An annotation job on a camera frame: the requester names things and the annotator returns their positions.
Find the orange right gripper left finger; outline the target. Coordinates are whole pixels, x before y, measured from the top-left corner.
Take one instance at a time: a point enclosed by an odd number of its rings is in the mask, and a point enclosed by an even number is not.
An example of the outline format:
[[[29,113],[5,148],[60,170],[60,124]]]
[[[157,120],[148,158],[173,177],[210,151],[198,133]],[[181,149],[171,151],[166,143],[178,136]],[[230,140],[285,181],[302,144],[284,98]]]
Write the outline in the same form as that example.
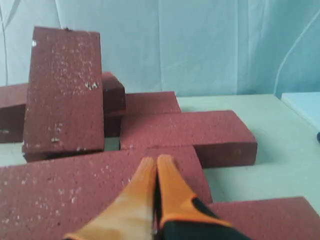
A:
[[[100,215],[65,240],[151,240],[157,164],[144,157],[131,182]]]

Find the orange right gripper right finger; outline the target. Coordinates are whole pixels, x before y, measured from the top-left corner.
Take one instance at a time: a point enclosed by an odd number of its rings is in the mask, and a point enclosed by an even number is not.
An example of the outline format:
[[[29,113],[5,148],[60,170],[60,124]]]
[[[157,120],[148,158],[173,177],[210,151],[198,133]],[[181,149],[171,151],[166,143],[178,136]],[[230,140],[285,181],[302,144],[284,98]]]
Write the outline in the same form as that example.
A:
[[[171,155],[157,158],[161,195],[160,232],[165,240],[229,240],[231,224],[199,211],[197,194],[188,186]]]

